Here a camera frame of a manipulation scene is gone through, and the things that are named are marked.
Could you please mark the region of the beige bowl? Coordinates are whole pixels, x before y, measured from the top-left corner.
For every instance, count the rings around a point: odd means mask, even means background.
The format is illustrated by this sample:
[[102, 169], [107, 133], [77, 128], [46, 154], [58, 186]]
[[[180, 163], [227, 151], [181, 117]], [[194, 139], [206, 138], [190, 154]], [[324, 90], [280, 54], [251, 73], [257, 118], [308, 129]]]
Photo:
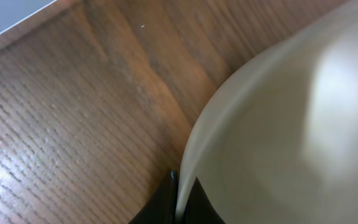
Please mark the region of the beige bowl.
[[358, 223], [358, 1], [254, 57], [217, 90], [181, 161], [225, 223]]

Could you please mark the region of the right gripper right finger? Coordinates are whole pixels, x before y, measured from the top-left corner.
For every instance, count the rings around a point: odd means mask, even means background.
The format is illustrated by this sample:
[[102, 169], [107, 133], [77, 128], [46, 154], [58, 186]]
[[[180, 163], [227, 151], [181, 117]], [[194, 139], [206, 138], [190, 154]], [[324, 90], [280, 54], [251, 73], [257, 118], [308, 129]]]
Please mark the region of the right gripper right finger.
[[192, 186], [183, 216], [184, 224], [225, 224], [215, 211], [198, 178]]

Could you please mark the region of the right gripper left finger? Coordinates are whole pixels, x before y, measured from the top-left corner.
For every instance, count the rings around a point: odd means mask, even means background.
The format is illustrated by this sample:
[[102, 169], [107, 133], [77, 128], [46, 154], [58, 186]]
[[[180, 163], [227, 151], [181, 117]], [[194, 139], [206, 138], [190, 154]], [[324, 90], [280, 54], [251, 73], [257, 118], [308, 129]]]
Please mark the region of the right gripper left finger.
[[169, 170], [153, 196], [129, 224], [173, 224], [178, 194], [178, 174]]

